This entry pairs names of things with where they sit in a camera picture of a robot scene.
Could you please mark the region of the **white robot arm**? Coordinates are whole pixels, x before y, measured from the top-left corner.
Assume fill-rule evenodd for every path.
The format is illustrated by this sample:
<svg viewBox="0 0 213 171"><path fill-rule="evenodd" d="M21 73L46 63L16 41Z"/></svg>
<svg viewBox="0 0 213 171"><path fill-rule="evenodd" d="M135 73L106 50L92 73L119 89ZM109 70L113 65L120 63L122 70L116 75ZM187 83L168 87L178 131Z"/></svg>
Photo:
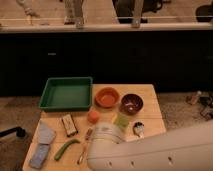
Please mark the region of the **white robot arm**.
<svg viewBox="0 0 213 171"><path fill-rule="evenodd" d="M133 141L118 126L98 123L87 165L92 171L213 171L213 121Z"/></svg>

